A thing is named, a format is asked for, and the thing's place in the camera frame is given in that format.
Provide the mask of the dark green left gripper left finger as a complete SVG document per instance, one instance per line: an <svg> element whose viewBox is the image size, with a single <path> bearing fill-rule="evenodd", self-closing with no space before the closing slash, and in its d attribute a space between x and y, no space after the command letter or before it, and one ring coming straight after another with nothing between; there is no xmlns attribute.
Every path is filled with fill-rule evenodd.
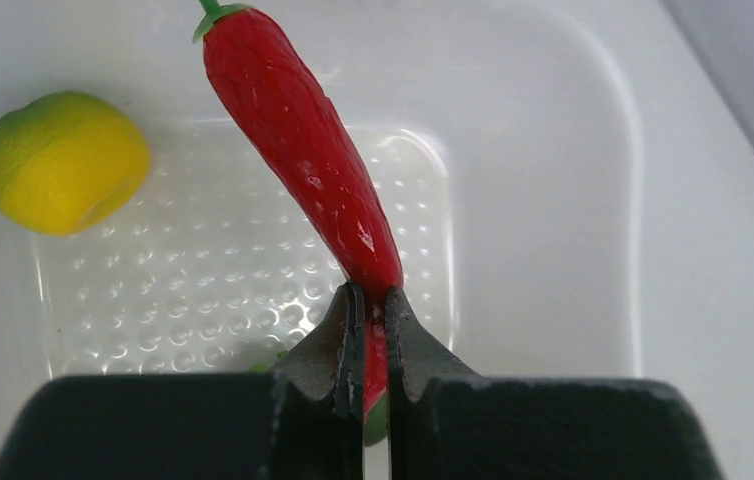
<svg viewBox="0 0 754 480"><path fill-rule="evenodd" d="M364 299L260 373L64 376L25 404L0 479L360 479Z"/></svg>

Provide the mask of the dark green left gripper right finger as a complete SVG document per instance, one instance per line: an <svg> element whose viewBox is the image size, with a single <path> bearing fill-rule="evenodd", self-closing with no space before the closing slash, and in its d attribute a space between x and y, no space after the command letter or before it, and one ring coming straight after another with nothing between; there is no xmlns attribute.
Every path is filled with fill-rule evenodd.
<svg viewBox="0 0 754 480"><path fill-rule="evenodd" d="M722 477L696 413L669 384L481 375L396 288L385 321L394 479Z"/></svg>

